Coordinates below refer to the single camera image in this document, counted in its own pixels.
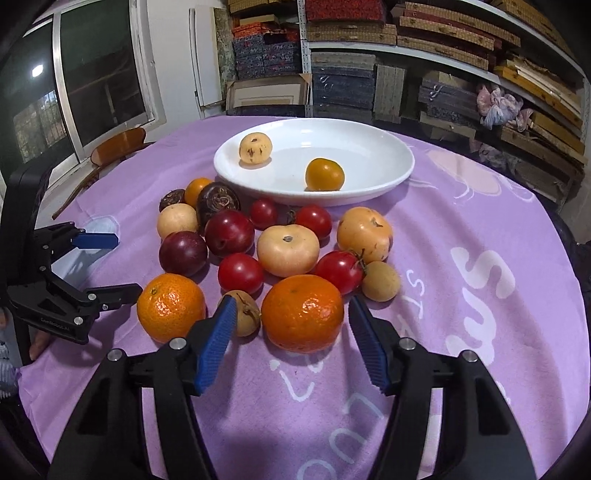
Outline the person's left hand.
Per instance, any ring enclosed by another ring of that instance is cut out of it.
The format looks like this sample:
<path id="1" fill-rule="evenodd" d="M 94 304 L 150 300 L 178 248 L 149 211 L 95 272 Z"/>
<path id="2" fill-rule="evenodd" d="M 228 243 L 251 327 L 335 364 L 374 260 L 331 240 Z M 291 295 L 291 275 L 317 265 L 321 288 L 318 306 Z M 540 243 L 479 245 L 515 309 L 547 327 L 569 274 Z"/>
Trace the person's left hand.
<path id="1" fill-rule="evenodd" d="M 1 331 L 5 331 L 10 323 L 9 314 L 5 309 L 1 309 Z M 43 351 L 51 344 L 53 338 L 44 331 L 36 330 L 34 339 L 29 348 L 29 359 L 34 362 L 39 358 Z"/>

